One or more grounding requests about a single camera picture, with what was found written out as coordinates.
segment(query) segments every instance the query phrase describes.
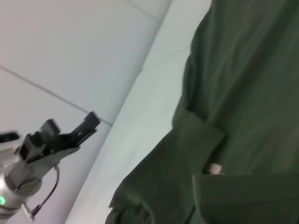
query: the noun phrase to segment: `white ceiling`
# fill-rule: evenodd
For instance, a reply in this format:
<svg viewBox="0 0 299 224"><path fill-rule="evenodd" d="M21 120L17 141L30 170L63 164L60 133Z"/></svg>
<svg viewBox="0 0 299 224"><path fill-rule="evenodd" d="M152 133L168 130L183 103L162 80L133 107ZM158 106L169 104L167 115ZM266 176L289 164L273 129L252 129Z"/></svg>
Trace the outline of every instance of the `white ceiling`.
<svg viewBox="0 0 299 224"><path fill-rule="evenodd" d="M186 49L142 71L66 224L105 223L109 204L121 181L171 130L188 55Z"/></svg>
<svg viewBox="0 0 299 224"><path fill-rule="evenodd" d="M210 5L211 0L173 0L143 68L188 48Z"/></svg>
<svg viewBox="0 0 299 224"><path fill-rule="evenodd" d="M125 0L2 0L0 65L114 123L159 27Z"/></svg>

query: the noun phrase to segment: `white wall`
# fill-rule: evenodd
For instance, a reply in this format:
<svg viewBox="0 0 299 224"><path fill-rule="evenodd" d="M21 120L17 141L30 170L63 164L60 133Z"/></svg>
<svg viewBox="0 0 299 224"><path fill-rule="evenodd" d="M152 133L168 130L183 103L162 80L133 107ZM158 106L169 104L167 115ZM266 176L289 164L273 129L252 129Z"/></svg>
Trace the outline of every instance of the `white wall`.
<svg viewBox="0 0 299 224"><path fill-rule="evenodd" d="M58 189L37 224L64 224L152 45L171 0L0 1L0 131L25 135L55 118L71 131L96 111L104 121L61 164ZM30 201L50 192L55 172ZM25 224L18 213L9 224Z"/></svg>
<svg viewBox="0 0 299 224"><path fill-rule="evenodd" d="M3 0L0 64L114 123L170 1Z"/></svg>
<svg viewBox="0 0 299 224"><path fill-rule="evenodd" d="M171 130L194 31L210 0L173 0L66 224L103 224L121 181Z"/></svg>

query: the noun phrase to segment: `black wire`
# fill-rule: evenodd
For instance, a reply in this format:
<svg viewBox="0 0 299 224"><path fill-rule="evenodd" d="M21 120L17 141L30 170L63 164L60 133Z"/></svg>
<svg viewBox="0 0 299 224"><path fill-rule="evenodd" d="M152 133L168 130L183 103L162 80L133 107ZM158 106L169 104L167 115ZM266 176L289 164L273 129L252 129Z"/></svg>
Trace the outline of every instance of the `black wire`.
<svg viewBox="0 0 299 224"><path fill-rule="evenodd" d="M37 213L40 211L40 209L42 209L43 205L46 204L46 202L49 200L49 198L52 196L52 194L54 193L54 191L56 190L58 183L59 183L59 177L60 177L60 171L59 171L59 166L56 165L55 170L57 172L57 179L56 179L56 183L52 189L52 191L49 193L49 195L46 197L46 199L43 201L43 203L41 203L40 205L36 206L32 211L31 211L31 215L34 217L37 215Z"/></svg>

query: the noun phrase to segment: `green indicator light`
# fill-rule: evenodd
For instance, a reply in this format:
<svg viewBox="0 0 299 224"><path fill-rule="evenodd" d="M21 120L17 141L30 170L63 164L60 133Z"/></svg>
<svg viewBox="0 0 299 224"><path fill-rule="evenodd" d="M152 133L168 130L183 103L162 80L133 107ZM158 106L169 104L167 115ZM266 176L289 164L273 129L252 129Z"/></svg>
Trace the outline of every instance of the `green indicator light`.
<svg viewBox="0 0 299 224"><path fill-rule="evenodd" d="M6 202L5 197L0 196L0 205L4 205Z"/></svg>

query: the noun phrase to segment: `fabric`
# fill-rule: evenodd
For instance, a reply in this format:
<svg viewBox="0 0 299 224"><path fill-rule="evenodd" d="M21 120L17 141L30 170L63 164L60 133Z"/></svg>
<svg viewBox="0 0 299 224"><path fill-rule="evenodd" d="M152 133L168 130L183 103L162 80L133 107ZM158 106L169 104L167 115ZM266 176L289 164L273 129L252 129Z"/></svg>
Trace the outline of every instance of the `fabric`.
<svg viewBox="0 0 299 224"><path fill-rule="evenodd" d="M296 0L212 2L173 129L121 183L107 224L298 222L298 21Z"/></svg>

